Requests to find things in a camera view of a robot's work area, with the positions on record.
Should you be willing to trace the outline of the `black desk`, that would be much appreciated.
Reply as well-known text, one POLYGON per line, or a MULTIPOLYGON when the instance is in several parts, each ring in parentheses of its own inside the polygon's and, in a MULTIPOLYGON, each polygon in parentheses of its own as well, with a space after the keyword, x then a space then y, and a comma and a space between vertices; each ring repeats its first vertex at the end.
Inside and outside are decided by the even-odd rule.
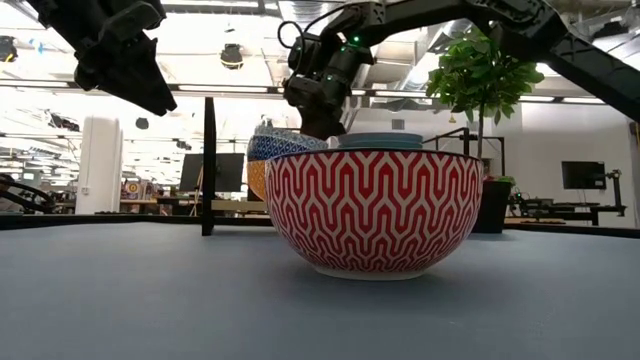
POLYGON ((534 219, 558 219, 560 221, 583 221, 592 226, 600 225, 602 213, 614 213, 618 216, 614 205, 596 205, 595 203, 554 203, 543 208, 543 212, 536 217, 519 217, 534 219))

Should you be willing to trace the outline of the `red zigzag patterned bowl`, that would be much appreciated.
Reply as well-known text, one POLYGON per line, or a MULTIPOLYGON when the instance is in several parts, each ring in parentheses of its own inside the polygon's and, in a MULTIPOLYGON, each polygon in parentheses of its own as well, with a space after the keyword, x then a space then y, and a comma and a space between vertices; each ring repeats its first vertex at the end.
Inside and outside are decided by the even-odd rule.
POLYGON ((406 280, 468 238, 483 164, 430 150, 330 149, 267 160, 265 182, 275 229, 317 272, 406 280))

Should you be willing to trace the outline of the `wooden background desk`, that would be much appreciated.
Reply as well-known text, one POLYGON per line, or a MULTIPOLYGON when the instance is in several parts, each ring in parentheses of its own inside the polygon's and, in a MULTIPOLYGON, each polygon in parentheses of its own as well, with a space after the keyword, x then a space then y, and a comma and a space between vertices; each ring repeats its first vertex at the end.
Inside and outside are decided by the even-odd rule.
POLYGON ((160 197, 150 200, 120 201, 120 211, 123 213, 161 215, 161 216, 199 216, 202 205, 194 199, 181 197, 160 197))

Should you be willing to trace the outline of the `orange patterned bowl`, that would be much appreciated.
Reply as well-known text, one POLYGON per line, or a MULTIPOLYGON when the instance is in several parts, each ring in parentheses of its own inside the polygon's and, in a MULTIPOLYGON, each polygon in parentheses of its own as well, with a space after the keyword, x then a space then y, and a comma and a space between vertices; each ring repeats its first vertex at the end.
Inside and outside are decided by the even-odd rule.
POLYGON ((265 160, 247 163, 247 182, 249 189, 260 199, 266 199, 265 160))

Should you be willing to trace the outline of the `potted green plant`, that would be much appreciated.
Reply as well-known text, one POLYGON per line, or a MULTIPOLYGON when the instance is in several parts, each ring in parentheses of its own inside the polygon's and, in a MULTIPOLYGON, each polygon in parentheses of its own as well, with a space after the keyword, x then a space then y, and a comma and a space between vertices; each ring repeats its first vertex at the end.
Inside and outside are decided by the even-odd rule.
POLYGON ((478 123, 476 156, 483 157, 484 120, 499 123, 514 113, 522 95, 544 79, 534 62, 500 50, 496 42, 472 28, 455 38, 428 74, 426 95, 436 95, 453 113, 478 123))

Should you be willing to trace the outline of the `small robot with green light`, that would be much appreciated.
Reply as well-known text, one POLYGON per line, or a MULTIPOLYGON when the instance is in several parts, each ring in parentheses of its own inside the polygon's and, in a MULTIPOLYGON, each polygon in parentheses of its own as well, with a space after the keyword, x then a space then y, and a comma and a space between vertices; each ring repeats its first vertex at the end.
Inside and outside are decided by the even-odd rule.
POLYGON ((547 205, 547 199, 531 199, 521 192, 515 192, 509 195, 507 208, 513 217, 536 217, 543 212, 543 208, 547 205))

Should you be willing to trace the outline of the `black wall monitor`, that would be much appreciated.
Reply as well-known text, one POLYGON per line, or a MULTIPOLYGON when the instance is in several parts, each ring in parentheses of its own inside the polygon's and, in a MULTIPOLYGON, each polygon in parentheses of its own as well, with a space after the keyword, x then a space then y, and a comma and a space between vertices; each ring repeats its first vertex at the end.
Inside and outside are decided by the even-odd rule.
POLYGON ((567 190, 605 190, 606 171, 603 162, 563 161, 562 182, 567 190))

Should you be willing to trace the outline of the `blue table mat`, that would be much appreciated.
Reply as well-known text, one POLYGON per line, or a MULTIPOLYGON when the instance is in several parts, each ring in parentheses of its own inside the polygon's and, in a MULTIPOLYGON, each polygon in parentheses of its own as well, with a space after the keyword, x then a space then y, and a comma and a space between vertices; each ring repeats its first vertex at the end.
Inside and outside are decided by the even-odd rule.
POLYGON ((2 231, 0 360, 640 360, 640 240, 475 235, 357 282, 270 228, 2 231))

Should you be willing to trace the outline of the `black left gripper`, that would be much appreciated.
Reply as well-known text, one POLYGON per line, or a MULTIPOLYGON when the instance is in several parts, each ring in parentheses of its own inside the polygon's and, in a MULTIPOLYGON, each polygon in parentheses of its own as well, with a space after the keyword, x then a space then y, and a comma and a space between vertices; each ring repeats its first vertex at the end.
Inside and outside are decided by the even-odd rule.
POLYGON ((157 40, 145 34, 164 19, 161 9, 119 9, 102 23, 97 39, 76 52, 76 83, 155 115, 175 110, 177 104, 156 62, 157 40))

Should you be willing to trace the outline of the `white column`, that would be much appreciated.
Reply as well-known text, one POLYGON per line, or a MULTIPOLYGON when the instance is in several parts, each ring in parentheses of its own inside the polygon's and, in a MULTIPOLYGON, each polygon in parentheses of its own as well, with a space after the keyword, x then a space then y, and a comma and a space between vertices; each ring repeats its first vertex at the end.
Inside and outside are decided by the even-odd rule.
POLYGON ((123 130, 117 118, 88 116, 82 129, 75 213, 120 209, 123 130))

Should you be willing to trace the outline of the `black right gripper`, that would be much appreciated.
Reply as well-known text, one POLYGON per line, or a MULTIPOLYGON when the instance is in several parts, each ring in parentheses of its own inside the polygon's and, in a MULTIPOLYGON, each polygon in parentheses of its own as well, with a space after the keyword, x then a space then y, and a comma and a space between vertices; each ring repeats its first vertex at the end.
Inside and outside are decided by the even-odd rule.
POLYGON ((350 86, 332 76, 322 80, 292 76, 284 82, 284 99, 302 114, 321 116, 329 121, 303 123, 300 133, 320 140, 345 134, 341 122, 343 105, 350 86))

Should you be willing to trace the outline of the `dark blue patterned bowl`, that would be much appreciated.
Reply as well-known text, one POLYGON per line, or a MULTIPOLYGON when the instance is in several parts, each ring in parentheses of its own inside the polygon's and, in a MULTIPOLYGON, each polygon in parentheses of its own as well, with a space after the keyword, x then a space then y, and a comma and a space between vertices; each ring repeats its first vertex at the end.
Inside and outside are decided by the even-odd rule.
POLYGON ((260 125, 249 140, 247 160, 262 161, 284 154, 327 148, 328 144, 320 139, 284 128, 260 125))

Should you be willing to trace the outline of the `plain green large bowl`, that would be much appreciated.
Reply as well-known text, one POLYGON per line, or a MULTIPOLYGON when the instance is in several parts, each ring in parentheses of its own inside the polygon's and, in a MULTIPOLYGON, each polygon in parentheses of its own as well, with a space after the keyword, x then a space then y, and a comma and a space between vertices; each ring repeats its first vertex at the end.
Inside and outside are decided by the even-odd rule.
POLYGON ((421 142, 406 141, 351 141, 340 142, 339 148, 381 148, 381 149, 400 149, 400 150, 422 150, 421 142))

